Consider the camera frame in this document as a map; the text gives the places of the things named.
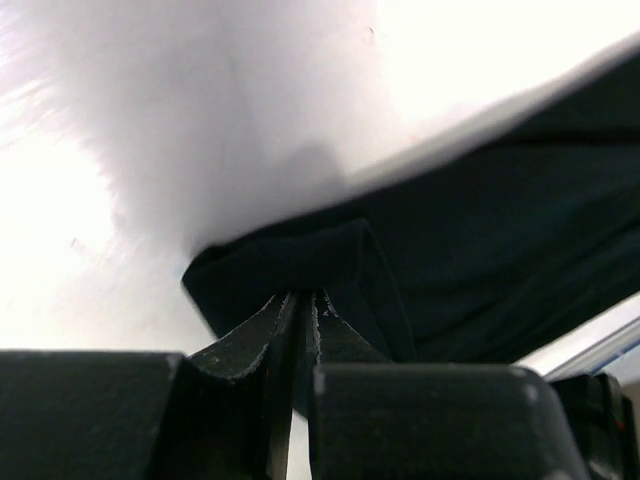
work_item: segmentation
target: folded cloth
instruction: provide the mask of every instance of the folded cloth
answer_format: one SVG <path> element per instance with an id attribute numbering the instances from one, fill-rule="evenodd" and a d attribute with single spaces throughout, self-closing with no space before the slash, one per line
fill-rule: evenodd
<path id="1" fill-rule="evenodd" d="M 640 56 L 438 170 L 202 252 L 218 336 L 324 288 L 397 361 L 513 362 L 640 290 Z"/>

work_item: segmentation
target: white surface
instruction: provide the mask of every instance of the white surface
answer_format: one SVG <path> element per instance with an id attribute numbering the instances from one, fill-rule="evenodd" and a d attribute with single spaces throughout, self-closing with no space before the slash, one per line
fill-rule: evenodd
<path id="1" fill-rule="evenodd" d="M 4 0 L 0 347 L 198 350 L 199 248 L 436 164 L 638 30 L 632 1 Z"/>
<path id="2" fill-rule="evenodd" d="M 605 371 L 616 377 L 622 385 L 640 381 L 640 347 L 634 348 L 607 365 Z"/>

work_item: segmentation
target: dark textile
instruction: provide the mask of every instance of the dark textile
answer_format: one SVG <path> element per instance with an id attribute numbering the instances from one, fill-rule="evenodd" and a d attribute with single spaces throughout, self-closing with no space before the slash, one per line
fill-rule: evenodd
<path id="1" fill-rule="evenodd" d="M 323 287 L 400 361 L 512 362 L 640 291 L 640 56 L 418 178 L 200 254 L 217 335 Z"/>

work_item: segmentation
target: dark green fabric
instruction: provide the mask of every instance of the dark green fabric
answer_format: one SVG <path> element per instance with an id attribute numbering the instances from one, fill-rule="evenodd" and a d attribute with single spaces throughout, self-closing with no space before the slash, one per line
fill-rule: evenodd
<path id="1" fill-rule="evenodd" d="M 396 360 L 517 360 L 640 291 L 639 86 L 634 57 L 439 170 L 208 249 L 184 285 L 218 335 L 323 287 Z"/>

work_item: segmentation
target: black plastic part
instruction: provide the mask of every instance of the black plastic part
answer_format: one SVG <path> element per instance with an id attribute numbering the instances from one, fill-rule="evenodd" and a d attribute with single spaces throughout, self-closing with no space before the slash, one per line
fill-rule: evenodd
<path id="1" fill-rule="evenodd" d="M 608 375 L 552 383 L 593 480 L 637 480 L 638 445 L 631 402 Z"/>
<path id="2" fill-rule="evenodd" d="M 0 478 L 248 478 L 258 417 L 221 393 L 238 409 L 256 386 L 227 387 L 179 354 L 2 353 Z"/>
<path id="3" fill-rule="evenodd" d="M 253 392 L 250 406 L 242 410 L 247 413 L 245 419 L 253 421 L 244 437 L 248 444 L 255 444 L 252 458 L 247 459 L 251 478 L 285 480 L 287 476 L 300 305 L 296 294 L 276 295 L 242 325 L 192 357 L 208 375 L 230 379 L 236 386 L 259 379 L 260 390 Z"/>
<path id="4" fill-rule="evenodd" d="M 307 308 L 303 314 L 308 315 L 304 320 L 308 325 L 307 351 L 314 364 L 390 361 L 340 318 L 324 292 L 315 292 L 311 298 L 311 309 Z"/>
<path id="5" fill-rule="evenodd" d="M 512 367 L 321 364 L 314 479 L 587 479 L 553 389 Z"/>

